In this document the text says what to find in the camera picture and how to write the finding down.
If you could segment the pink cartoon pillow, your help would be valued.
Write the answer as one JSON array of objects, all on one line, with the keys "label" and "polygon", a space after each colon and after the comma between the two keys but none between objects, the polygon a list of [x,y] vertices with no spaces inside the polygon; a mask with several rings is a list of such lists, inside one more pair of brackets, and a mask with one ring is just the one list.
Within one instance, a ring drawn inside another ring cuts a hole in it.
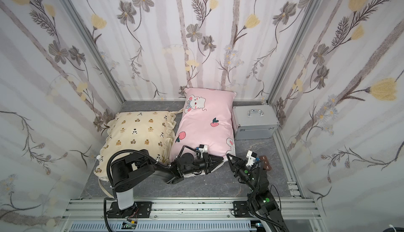
[{"label": "pink cartoon pillow", "polygon": [[232,112],[236,94],[208,88],[187,88],[185,93],[183,116],[170,149],[170,162],[180,151],[191,153],[183,146],[208,145],[208,153],[222,156],[225,163],[226,154],[235,154]]}]

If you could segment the cream bear print pillow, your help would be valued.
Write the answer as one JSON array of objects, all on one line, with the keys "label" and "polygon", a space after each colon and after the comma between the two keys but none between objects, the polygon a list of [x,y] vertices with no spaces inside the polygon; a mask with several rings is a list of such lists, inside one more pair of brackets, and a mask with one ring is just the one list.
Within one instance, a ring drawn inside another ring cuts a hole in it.
[{"label": "cream bear print pillow", "polygon": [[133,149],[148,151],[154,159],[169,164],[169,150],[173,144],[176,114],[169,111],[123,112],[108,123],[109,130],[100,150],[102,161],[94,174],[107,181],[107,162],[116,152]]}]

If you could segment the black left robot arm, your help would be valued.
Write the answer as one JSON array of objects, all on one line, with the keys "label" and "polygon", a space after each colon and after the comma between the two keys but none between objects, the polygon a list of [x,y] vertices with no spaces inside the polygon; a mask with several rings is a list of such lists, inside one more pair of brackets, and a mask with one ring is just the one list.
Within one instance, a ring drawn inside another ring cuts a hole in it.
[{"label": "black left robot arm", "polygon": [[147,150],[125,149],[113,154],[107,162],[106,174],[119,211],[135,206],[133,188],[148,177],[157,177],[167,184],[177,184],[187,175],[210,174],[224,163],[222,156],[211,155],[207,148],[183,146],[191,153],[180,151],[170,164],[151,157]]}]

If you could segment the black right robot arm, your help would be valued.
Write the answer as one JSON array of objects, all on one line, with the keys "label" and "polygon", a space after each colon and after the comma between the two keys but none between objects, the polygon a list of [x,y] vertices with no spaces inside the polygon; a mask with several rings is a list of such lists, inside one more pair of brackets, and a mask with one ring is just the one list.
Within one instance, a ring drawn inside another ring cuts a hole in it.
[{"label": "black right robot arm", "polygon": [[278,203],[280,198],[275,198],[271,192],[263,160],[255,157],[255,153],[247,159],[227,154],[227,159],[234,177],[250,190],[246,201],[248,212],[276,232],[289,231]]}]

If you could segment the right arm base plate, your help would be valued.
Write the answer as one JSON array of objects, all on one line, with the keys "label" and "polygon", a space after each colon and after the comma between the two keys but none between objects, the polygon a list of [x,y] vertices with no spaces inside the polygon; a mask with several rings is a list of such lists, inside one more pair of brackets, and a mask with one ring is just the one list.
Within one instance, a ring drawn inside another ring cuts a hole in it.
[{"label": "right arm base plate", "polygon": [[236,218],[252,217],[247,205],[247,201],[234,201],[232,214]]}]

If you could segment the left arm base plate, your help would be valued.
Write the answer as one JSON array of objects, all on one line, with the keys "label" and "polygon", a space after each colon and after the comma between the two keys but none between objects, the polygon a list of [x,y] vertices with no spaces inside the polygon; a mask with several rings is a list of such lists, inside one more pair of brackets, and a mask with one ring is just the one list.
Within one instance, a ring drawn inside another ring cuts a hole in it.
[{"label": "left arm base plate", "polygon": [[108,218],[149,218],[151,210],[151,201],[137,201],[125,210],[120,210],[118,202],[114,201],[107,206],[106,214]]}]

